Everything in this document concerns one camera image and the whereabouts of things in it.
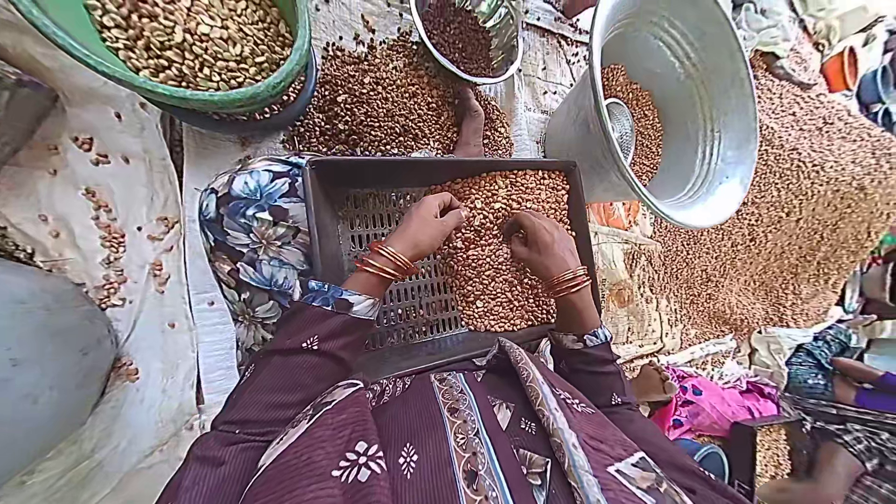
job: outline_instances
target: steel bowl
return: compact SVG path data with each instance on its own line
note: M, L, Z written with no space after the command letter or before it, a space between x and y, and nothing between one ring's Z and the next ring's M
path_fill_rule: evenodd
M417 27L417 33L423 39L423 43L442 66L465 81L481 85L497 84L509 79L520 68L522 61L522 51L520 51L522 13L509 0L456 0L455 4L476 14L479 24L488 28L488 32L492 34L491 54L494 68L492 75L474 77L465 74L451 60L436 50L432 42L429 41L423 20L420 18L420 14L429 8L430 0L414 0L410 3L410 14L414 18L414 26Z

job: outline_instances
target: maroon kurta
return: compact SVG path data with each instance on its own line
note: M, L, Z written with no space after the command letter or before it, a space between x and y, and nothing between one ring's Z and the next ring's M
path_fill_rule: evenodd
M551 334L556 373L502 339L368 385L351 369L375 307L343 293L364 309L281 319L159 503L745 502L641 415L605 329Z

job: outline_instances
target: metal sieve tray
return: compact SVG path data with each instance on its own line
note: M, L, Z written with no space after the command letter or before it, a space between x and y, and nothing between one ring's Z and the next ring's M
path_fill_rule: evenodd
M594 276L594 258L582 195L572 161L457 158L316 158L305 168L305 197L311 231L314 277L342 283L366 246L401 222L405 211L433 184L491 171L561 170L570 185L569 220L582 263ZM369 379L420 372L478 357L501 335L516 343L543 337L550 325L511 333L470 331L463 324L438 256L419 264L420 273L390 287L375 327L356 365ZM592 295L599 300L597 282Z

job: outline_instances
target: blue patterned cloth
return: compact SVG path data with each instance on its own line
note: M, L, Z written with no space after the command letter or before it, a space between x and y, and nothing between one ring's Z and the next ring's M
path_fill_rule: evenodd
M211 270L237 329L237 362L260 350L294 300L374 318L380 301L311 273L301 158L263 157L221 173L199 197Z
M833 398L833 374L831 357L847 353L852 343L852 331L833 324L819 331L809 343L797 346L787 359L788 394L809 399Z

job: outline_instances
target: orange cup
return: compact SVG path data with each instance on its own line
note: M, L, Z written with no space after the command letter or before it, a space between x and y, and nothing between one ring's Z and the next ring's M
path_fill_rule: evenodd
M852 46L824 60L822 75L831 92L852 91L858 82L858 55Z

